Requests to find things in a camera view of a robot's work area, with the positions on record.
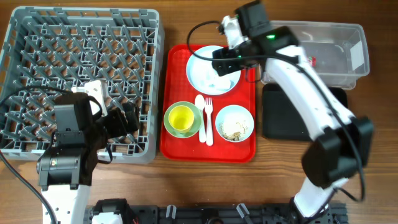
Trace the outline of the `yellow plastic cup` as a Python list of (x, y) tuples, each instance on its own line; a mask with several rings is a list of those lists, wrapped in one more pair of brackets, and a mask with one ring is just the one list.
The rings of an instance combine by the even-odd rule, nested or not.
[(192, 128), (194, 119), (193, 111), (185, 105), (175, 106), (168, 117), (171, 127), (178, 133), (187, 133)]

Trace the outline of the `red snack wrapper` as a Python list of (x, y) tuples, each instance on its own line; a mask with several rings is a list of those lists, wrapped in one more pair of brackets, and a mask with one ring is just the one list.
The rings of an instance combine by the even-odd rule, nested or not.
[(316, 60), (315, 57), (310, 57), (310, 56), (308, 56), (308, 62), (310, 63), (310, 65), (311, 65), (312, 67), (316, 67), (317, 60)]

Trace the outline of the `light blue bowl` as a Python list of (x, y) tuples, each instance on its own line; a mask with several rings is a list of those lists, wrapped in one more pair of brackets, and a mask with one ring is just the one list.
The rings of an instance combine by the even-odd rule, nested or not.
[(228, 142), (243, 142), (254, 132), (254, 118), (243, 106), (228, 105), (222, 108), (215, 119), (217, 133)]

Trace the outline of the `rice and food scraps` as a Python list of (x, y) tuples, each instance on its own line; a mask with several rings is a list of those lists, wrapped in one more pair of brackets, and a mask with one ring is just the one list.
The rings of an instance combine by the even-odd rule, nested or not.
[(242, 140), (248, 130), (246, 123), (240, 121), (225, 121), (219, 127), (221, 135), (229, 141)]

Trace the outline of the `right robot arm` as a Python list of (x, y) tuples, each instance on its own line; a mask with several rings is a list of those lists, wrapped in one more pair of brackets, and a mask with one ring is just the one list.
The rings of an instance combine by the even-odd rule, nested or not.
[(290, 221), (309, 223), (350, 177), (364, 177), (374, 126), (336, 99), (310, 65), (297, 36), (287, 26), (273, 27), (259, 1), (237, 8), (234, 17), (224, 17), (219, 30), (228, 44), (213, 53), (217, 73), (260, 65), (303, 119), (311, 145), (301, 160), (306, 178), (292, 199)]

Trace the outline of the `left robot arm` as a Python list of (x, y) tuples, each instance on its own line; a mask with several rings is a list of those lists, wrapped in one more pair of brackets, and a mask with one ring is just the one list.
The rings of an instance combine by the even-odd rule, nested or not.
[(100, 149), (111, 149), (109, 140), (139, 129), (138, 107), (123, 103), (103, 115), (93, 113), (86, 93), (69, 92), (55, 99), (57, 128), (51, 144), (37, 161), (39, 186), (47, 208), (44, 218), (53, 223), (83, 223), (92, 175)]

